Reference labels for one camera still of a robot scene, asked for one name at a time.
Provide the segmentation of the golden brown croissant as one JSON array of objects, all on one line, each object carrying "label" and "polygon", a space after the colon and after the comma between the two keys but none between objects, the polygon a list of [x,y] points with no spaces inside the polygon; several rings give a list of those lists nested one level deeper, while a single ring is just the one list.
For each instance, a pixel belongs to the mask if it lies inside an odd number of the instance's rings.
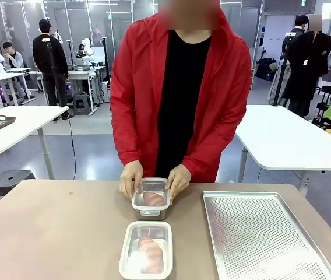
[{"label": "golden brown croissant", "polygon": [[143,205],[146,207],[163,207],[166,202],[162,195],[155,192],[143,193]]},{"label": "golden brown croissant", "polygon": [[138,241],[140,269],[144,274],[160,274],[164,270],[163,251],[149,236],[143,236]]}]

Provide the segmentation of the person's right forearm red sleeve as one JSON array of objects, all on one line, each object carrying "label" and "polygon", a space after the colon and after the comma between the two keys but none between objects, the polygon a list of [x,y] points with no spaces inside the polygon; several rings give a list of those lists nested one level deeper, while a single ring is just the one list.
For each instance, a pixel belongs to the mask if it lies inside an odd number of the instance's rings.
[{"label": "person's right forearm red sleeve", "polygon": [[125,166],[133,161],[140,161],[137,133],[133,110],[111,108],[112,128],[115,148],[121,163]]}]

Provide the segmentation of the person's left forearm red sleeve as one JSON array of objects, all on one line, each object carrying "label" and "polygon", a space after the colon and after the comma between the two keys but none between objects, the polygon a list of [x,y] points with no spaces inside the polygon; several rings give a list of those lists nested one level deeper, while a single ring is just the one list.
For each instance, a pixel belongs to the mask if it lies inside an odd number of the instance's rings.
[{"label": "person's left forearm red sleeve", "polygon": [[191,182],[215,182],[221,153],[233,140],[245,112],[245,106],[235,106],[222,113],[210,111],[204,116],[198,135],[192,138],[191,153],[182,160],[191,174]]}]

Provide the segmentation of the person's left hand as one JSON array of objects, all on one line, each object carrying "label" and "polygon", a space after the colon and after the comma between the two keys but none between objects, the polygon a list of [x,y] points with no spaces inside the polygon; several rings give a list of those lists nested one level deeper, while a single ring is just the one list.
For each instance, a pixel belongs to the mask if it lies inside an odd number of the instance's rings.
[{"label": "person's left hand", "polygon": [[170,200],[173,199],[189,186],[191,180],[190,171],[182,164],[173,168],[167,179],[166,189],[169,191]]}]

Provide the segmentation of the person's right hand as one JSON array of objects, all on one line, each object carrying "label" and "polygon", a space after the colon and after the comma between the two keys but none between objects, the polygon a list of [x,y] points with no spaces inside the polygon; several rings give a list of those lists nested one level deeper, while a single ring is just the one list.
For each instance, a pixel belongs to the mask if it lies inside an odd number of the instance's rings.
[{"label": "person's right hand", "polygon": [[132,161],[124,166],[119,179],[119,190],[127,199],[131,200],[139,189],[142,176],[143,167],[140,161]]}]

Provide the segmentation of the person in black coat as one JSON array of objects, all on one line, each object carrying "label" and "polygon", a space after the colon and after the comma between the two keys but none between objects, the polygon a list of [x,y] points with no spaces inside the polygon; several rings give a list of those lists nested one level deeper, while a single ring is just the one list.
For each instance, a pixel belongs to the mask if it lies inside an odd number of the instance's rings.
[{"label": "person in black coat", "polygon": [[288,109],[305,118],[309,114],[318,80],[328,73],[331,37],[322,32],[321,15],[309,15],[309,29],[290,46],[288,60],[291,75],[283,97]]}]

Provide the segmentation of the black bag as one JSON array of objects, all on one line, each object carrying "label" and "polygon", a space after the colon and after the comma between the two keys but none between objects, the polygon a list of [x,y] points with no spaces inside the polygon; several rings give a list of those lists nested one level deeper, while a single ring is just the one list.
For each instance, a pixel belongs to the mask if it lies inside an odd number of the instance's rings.
[{"label": "black bag", "polygon": [[273,58],[261,58],[256,63],[255,76],[272,81],[277,71],[277,61]]}]

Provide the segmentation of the person in red jacket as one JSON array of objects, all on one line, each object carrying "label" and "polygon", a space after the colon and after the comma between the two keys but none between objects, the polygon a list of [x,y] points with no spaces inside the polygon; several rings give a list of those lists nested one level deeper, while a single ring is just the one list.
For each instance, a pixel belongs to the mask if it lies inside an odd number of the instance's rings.
[{"label": "person in red jacket", "polygon": [[132,23],[111,72],[110,107],[134,112],[143,176],[168,179],[204,116],[246,106],[251,60],[220,0],[165,0]]}]

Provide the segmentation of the perforated metal baking tray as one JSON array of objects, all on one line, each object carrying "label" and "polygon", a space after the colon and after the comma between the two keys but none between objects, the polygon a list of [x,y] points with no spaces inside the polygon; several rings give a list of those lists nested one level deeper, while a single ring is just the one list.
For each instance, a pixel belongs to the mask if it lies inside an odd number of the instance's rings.
[{"label": "perforated metal baking tray", "polygon": [[219,280],[331,280],[331,265],[280,194],[202,198]]}]

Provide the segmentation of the grey background workbench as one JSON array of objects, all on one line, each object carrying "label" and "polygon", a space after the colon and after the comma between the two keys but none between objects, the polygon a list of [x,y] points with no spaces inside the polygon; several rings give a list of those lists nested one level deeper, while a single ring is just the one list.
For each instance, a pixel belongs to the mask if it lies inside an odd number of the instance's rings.
[{"label": "grey background workbench", "polygon": [[92,116],[103,103],[110,102],[110,82],[108,68],[103,66],[90,66],[83,70],[82,66],[76,66],[74,70],[69,71],[69,88],[73,96],[87,94],[90,98]]}]

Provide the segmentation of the grey step stool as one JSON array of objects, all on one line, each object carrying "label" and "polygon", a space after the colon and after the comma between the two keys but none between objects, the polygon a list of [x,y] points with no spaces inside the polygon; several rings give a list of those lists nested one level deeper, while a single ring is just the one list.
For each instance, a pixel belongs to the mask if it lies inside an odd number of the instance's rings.
[{"label": "grey step stool", "polygon": [[91,112],[90,98],[87,94],[75,94],[73,96],[74,115],[88,115]]}]

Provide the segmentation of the standing person in black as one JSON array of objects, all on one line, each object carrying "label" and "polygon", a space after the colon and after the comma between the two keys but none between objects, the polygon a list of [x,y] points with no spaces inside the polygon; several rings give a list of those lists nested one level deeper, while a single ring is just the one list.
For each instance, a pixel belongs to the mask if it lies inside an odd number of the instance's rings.
[{"label": "standing person in black", "polygon": [[64,49],[53,35],[47,19],[39,21],[41,34],[33,40],[33,59],[42,73],[50,106],[67,106],[66,81],[69,78]]}]

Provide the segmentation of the seated person in grey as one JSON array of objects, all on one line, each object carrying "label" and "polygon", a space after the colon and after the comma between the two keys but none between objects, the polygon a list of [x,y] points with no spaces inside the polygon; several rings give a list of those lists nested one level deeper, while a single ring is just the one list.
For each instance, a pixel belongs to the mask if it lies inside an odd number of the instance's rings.
[{"label": "seated person in grey", "polygon": [[3,50],[4,53],[4,67],[5,69],[11,69],[11,68],[23,68],[24,67],[24,60],[21,55],[21,53],[17,52],[12,43],[10,42],[4,42],[3,43]]}]

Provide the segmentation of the white side table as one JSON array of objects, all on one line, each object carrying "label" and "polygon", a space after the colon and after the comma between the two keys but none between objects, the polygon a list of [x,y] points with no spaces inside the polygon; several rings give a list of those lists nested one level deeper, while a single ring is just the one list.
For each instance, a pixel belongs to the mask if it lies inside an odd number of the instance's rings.
[{"label": "white side table", "polygon": [[48,177],[53,180],[54,173],[43,126],[67,110],[67,107],[57,106],[9,106],[0,109],[0,115],[15,118],[14,123],[0,129],[0,154],[36,131],[43,150]]}]

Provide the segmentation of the grey metal stool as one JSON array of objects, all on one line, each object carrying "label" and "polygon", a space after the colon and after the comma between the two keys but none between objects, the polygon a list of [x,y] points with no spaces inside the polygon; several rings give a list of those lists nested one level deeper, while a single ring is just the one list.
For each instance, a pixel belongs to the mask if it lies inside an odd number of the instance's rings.
[{"label": "grey metal stool", "polygon": [[4,197],[23,180],[35,179],[30,170],[10,170],[0,174],[0,197]]}]

